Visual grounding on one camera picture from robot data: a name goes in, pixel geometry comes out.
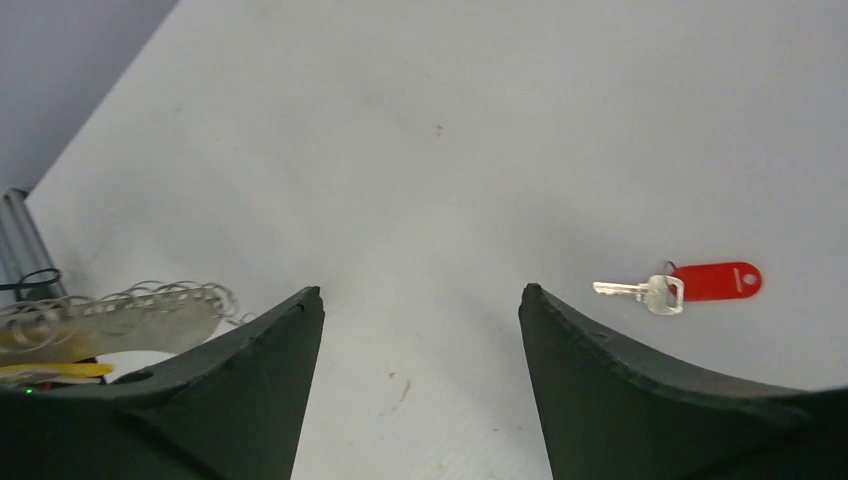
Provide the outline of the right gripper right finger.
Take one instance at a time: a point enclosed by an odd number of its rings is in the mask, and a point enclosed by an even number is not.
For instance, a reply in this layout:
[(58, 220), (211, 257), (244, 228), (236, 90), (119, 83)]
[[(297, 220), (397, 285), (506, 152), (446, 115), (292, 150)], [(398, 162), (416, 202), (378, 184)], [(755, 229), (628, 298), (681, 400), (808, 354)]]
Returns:
[(610, 329), (537, 284), (518, 310), (556, 479), (843, 479), (847, 391), (725, 375)]

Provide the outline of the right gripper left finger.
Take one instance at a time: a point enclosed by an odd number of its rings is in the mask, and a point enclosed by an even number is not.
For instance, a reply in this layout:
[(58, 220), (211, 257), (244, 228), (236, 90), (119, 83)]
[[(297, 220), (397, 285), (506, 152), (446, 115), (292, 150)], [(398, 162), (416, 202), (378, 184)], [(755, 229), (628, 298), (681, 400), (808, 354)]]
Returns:
[(1, 391), (5, 479), (287, 479), (321, 344), (320, 290), (108, 385)]

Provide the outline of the red handled keyring holder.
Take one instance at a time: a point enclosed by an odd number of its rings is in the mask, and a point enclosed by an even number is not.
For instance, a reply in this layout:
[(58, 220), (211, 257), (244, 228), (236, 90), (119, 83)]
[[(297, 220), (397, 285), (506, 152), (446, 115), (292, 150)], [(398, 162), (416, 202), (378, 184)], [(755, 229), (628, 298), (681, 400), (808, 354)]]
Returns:
[[(102, 298), (81, 295), (25, 300), (1, 310), (1, 368), (34, 363), (88, 363), (103, 355), (156, 351), (178, 355), (222, 325), (253, 314), (215, 282), (144, 281)], [(4, 384), (27, 393), (52, 384)]]

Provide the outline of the yellow key tag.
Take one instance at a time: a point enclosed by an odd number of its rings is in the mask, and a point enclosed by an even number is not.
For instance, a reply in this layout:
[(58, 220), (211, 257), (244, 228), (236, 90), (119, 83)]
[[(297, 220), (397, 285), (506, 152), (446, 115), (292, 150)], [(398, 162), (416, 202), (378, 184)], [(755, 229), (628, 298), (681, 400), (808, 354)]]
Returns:
[(57, 382), (66, 384), (97, 383), (100, 377), (112, 373), (112, 364), (101, 363), (34, 363), (3, 366), (4, 384), (37, 384)]

